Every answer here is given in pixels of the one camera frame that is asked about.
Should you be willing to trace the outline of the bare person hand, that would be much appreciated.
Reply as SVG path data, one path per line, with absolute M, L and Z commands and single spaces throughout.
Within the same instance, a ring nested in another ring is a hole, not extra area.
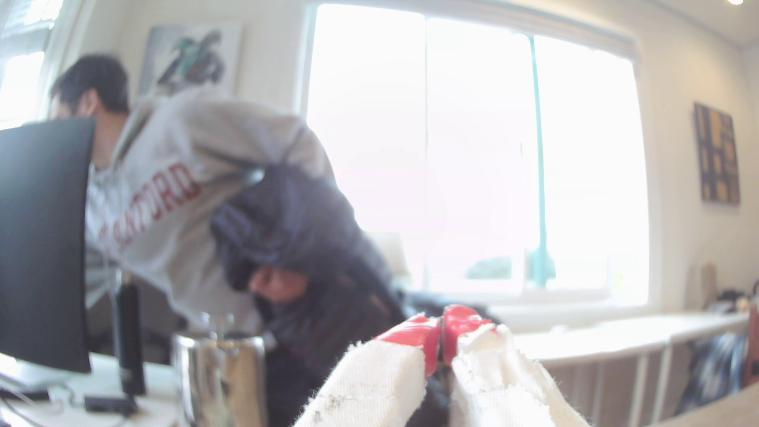
M 306 276 L 293 270 L 262 266 L 253 272 L 247 288 L 271 303 L 286 304 L 303 296 L 308 283 Z

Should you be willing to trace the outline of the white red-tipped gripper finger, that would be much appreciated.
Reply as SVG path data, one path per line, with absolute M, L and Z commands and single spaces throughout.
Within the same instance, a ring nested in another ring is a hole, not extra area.
M 450 426 L 590 425 L 544 366 L 517 348 L 506 325 L 468 306 L 447 306 L 442 345 L 451 367 Z
M 412 316 L 351 347 L 295 426 L 406 426 L 436 371 L 438 317 Z

